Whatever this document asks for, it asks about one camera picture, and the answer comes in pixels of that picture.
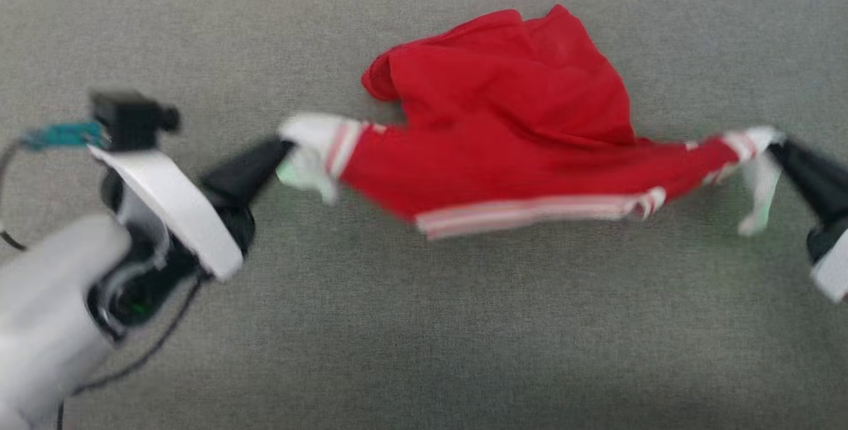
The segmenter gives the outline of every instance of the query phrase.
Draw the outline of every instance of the black cable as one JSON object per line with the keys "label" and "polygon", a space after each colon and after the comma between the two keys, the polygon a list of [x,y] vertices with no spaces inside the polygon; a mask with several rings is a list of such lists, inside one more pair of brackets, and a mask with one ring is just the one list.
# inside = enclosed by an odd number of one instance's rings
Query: black cable
{"label": "black cable", "polygon": [[[6,146],[6,149],[3,150],[3,155],[0,155],[0,201],[2,201],[3,198],[3,179],[6,177],[6,171],[9,169],[9,164],[12,162],[12,158],[15,157],[15,154],[21,149],[22,145],[23,142],[21,140],[15,140],[10,143],[9,146]],[[4,242],[18,251],[25,251],[25,249],[27,249],[26,246],[13,238],[9,232],[3,228],[2,219],[0,219],[0,238],[3,238]]]}
{"label": "black cable", "polygon": [[[194,284],[191,285],[191,289],[188,291],[187,296],[185,297],[185,301],[183,301],[180,310],[176,313],[173,321],[170,322],[168,328],[162,333],[162,336],[152,345],[148,351],[144,353],[142,357],[136,360],[134,363],[129,364],[129,366],[124,367],[121,370],[114,374],[110,374],[108,376],[104,376],[104,378],[96,379],[95,381],[88,382],[88,384],[83,385],[80,388],[77,388],[72,394],[72,396],[76,396],[79,394],[84,394],[93,390],[100,390],[100,388],[106,387],[106,385],[114,384],[114,382],[118,382],[124,378],[128,378],[128,376],[133,375],[137,370],[142,369],[148,361],[157,354],[158,351],[162,349],[164,343],[167,342],[168,339],[174,334],[176,328],[179,327],[182,319],[184,319],[188,313],[188,309],[191,307],[191,304],[194,302],[194,299],[197,297],[197,293],[200,291],[200,288],[203,287],[203,284],[209,281],[209,276],[199,275],[195,280]],[[64,424],[64,402],[61,403],[60,407],[58,407],[58,417],[56,419],[56,429],[62,430],[62,426]]]}

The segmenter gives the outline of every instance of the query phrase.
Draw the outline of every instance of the red garment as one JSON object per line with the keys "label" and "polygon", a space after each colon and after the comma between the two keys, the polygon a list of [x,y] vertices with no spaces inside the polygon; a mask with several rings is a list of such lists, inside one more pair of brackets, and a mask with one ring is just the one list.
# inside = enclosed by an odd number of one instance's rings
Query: red garment
{"label": "red garment", "polygon": [[621,78],[560,5],[542,19],[497,11],[401,44],[362,83],[402,101],[409,124],[342,127],[327,168],[430,237],[647,217],[761,152],[744,133],[637,138]]}

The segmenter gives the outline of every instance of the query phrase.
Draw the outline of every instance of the gray couch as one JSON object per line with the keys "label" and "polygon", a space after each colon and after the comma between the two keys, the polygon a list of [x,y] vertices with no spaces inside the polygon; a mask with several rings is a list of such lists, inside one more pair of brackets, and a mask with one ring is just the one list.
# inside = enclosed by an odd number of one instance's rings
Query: gray couch
{"label": "gray couch", "polygon": [[[196,174],[296,107],[401,120],[358,82],[378,53],[557,2],[623,76],[639,133],[771,123],[848,159],[846,0],[0,0],[0,142],[131,86],[182,108],[164,149]],[[97,209],[98,171],[21,158],[6,223],[31,242]],[[731,182],[645,223],[427,243],[352,192],[325,207],[272,186],[241,274],[142,372],[70,400],[66,428],[845,428],[848,310],[806,277],[811,213],[784,182],[743,239],[748,206]]]}

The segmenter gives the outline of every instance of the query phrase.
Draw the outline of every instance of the robotic arm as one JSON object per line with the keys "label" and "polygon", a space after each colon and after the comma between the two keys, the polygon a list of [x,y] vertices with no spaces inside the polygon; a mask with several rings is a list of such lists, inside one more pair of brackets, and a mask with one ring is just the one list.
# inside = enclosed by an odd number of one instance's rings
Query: robotic arm
{"label": "robotic arm", "polygon": [[200,189],[156,147],[158,132],[178,128],[174,108],[122,92],[93,95],[93,114],[102,134],[88,147],[109,170],[112,213],[77,219],[0,268],[3,430],[55,412],[181,282],[193,278],[196,292],[235,274],[254,236],[249,204],[293,146],[270,137]]}

